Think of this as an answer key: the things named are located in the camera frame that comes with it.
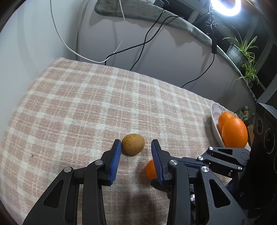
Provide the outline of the small tangerine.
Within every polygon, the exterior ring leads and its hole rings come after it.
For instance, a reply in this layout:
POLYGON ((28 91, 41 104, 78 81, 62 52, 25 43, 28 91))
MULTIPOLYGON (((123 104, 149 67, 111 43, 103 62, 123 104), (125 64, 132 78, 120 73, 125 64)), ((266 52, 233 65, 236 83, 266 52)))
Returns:
POLYGON ((149 180, 153 180, 157 178, 154 161, 152 159, 147 163, 145 167, 145 173, 149 180))

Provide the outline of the potted spider plant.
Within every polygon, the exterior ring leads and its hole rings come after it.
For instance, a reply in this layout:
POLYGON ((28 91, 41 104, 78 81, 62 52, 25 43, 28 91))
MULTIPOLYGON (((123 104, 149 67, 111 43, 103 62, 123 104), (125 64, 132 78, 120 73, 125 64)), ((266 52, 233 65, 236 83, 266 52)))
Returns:
POLYGON ((254 82, 259 84, 259 78, 256 74, 255 53, 252 52, 252 49, 258 49, 258 46, 255 45, 255 41, 258 36, 255 36, 250 41, 248 39, 242 40, 238 30, 234 26, 231 27, 237 34, 235 35, 228 27, 225 27, 232 34, 232 36, 225 37, 223 40, 233 40, 235 42, 230 43, 226 55, 238 69, 242 69, 242 72, 244 72, 238 80, 244 79, 246 85, 251 88, 254 82))

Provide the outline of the brown longan fruit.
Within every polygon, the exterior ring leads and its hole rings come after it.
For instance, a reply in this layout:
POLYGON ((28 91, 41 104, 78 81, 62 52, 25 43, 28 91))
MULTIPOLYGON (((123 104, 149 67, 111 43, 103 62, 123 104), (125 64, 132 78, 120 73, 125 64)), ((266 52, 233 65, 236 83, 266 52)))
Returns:
POLYGON ((144 149, 144 147, 145 140, 139 134, 129 134, 122 139, 122 149, 127 155, 137 155, 144 149))

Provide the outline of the green carton box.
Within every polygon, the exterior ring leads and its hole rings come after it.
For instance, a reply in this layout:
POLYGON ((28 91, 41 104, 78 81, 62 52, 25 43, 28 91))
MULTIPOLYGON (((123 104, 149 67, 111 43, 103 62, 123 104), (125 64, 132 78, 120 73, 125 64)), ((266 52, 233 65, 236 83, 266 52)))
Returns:
POLYGON ((244 106, 242 109, 237 111, 236 114, 243 122, 247 122, 250 118, 250 110, 248 106, 244 106))

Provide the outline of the floral white plate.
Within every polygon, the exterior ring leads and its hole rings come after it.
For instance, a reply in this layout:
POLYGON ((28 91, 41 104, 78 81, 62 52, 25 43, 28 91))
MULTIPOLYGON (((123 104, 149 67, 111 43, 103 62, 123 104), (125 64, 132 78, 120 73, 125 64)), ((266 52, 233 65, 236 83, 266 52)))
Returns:
POLYGON ((214 135, 218 145, 220 147, 225 147, 224 142, 222 141, 219 129, 218 129, 219 116, 224 112, 229 112, 229 113, 233 114, 234 116, 237 116, 237 115, 235 113, 233 113, 232 111, 226 109, 224 106, 218 104, 217 102, 213 102, 211 104, 210 111, 211 111, 211 120, 212 120, 211 124, 212 124, 213 135, 214 135))

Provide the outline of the large smooth orange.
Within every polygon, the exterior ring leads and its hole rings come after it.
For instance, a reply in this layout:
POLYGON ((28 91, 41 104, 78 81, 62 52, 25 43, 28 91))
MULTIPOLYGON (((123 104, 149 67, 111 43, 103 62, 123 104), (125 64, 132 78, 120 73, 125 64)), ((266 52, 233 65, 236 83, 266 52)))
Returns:
POLYGON ((221 137, 225 147, 244 148, 248 141, 247 127, 239 118, 230 118, 224 123, 221 137))

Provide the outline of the checked pink tablecloth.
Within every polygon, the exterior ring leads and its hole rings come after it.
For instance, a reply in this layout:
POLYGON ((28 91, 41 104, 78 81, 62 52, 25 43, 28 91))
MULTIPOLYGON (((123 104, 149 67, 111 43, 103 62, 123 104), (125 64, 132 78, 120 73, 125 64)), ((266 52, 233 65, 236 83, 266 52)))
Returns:
POLYGON ((144 149, 121 155, 116 180, 103 188, 108 224, 166 224, 169 199, 146 177, 151 141, 174 157, 216 146, 212 100, 123 69, 56 59, 27 89, 1 143, 1 201, 22 224, 66 166, 99 159, 115 139, 139 134, 144 149))

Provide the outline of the black power adapter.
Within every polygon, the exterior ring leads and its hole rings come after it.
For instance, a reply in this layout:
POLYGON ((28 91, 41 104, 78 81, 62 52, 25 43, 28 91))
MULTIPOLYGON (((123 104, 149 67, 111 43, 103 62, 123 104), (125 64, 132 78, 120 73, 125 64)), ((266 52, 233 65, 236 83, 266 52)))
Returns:
POLYGON ((163 0, 155 0, 153 5, 163 8, 165 6, 165 3, 163 0))

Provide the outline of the large rough orange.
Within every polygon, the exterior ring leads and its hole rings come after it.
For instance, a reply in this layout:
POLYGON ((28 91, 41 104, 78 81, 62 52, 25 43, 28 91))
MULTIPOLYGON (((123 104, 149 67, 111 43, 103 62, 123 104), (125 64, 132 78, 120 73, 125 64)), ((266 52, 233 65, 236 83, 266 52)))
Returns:
POLYGON ((218 118, 218 130, 219 133, 222 133, 222 128, 225 124, 225 122, 231 118, 235 117, 233 113, 230 112, 223 112, 220 114, 219 118, 218 118))

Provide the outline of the black tripod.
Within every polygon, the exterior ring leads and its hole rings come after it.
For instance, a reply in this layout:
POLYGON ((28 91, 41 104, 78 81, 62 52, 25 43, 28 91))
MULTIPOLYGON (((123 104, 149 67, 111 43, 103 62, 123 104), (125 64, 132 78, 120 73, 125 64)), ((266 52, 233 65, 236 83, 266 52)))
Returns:
POLYGON ((199 19, 197 19, 195 22, 192 23, 192 25, 194 25, 195 27, 199 27, 200 25, 206 25, 210 28, 211 30, 211 34, 214 36, 214 27, 216 27, 218 25, 218 23, 216 22, 216 20, 214 20, 214 13, 211 12, 207 12, 206 14, 204 14, 203 16, 201 16, 199 19))

